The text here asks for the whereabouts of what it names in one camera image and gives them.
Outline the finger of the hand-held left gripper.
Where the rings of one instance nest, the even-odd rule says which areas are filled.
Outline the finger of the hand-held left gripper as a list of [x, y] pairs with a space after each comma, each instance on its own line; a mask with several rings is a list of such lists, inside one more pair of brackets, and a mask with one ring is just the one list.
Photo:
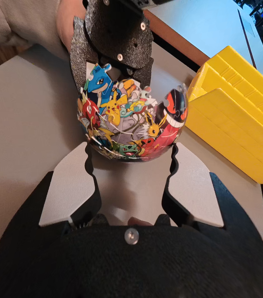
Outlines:
[[96, 76], [97, 63], [86, 62], [86, 80], [92, 80]]

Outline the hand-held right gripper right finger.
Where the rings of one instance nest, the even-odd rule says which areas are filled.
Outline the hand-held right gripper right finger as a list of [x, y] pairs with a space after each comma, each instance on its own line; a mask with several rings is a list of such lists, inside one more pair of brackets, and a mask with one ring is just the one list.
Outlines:
[[173, 145], [162, 207], [177, 226], [195, 222], [222, 228], [223, 218], [207, 166], [181, 143]]

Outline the partly built puzzle ball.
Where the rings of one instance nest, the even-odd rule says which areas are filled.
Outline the partly built puzzle ball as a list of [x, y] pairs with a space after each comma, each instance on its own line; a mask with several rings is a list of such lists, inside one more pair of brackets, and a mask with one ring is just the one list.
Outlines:
[[134, 79], [113, 81], [111, 65], [97, 64], [77, 99], [77, 119], [94, 149], [108, 159], [146, 162], [179, 138], [188, 116], [187, 88], [173, 88], [160, 103]]

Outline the person's left forearm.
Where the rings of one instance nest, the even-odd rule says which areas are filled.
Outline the person's left forearm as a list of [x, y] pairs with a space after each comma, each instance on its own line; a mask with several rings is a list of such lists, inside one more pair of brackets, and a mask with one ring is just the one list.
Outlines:
[[69, 60], [74, 17], [85, 13], [81, 0], [0, 0], [0, 46], [39, 44]]

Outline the yellow plastic bin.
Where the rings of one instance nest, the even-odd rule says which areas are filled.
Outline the yellow plastic bin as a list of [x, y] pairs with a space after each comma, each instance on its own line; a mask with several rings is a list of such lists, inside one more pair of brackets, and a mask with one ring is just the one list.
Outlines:
[[263, 75], [227, 46], [201, 66], [187, 98], [186, 127], [263, 184]]

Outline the person's right hand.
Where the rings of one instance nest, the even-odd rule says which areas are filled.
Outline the person's right hand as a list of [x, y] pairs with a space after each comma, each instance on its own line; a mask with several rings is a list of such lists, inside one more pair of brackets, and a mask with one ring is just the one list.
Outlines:
[[153, 224], [147, 221], [142, 221], [135, 217], [129, 218], [129, 220], [127, 221], [127, 225], [128, 226], [153, 226]]

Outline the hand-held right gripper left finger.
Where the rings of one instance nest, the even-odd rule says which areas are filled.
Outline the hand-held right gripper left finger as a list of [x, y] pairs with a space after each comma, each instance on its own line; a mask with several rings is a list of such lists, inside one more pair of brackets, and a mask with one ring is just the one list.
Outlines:
[[99, 212], [101, 204], [91, 148], [82, 142], [55, 167], [39, 226], [64, 221], [74, 227], [85, 226]]

